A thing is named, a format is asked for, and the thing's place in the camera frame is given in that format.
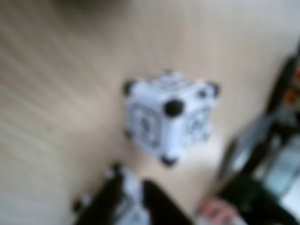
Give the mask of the person's hand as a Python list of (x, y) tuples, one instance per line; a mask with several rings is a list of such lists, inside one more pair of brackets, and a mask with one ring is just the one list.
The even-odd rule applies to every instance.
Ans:
[(234, 206), (217, 197), (201, 201), (196, 212), (216, 225), (232, 225), (238, 212)]

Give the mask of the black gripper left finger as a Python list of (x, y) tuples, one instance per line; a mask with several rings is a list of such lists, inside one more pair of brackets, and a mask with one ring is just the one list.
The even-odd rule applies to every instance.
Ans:
[(125, 194), (125, 167), (112, 165), (105, 173), (102, 187), (95, 193), (86, 193), (75, 201), (76, 225), (111, 225), (117, 206)]

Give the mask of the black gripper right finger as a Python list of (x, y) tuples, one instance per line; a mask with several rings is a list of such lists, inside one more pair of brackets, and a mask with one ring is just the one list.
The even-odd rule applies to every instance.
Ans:
[(189, 225), (189, 217), (157, 183), (144, 180), (143, 204), (150, 214), (152, 225)]

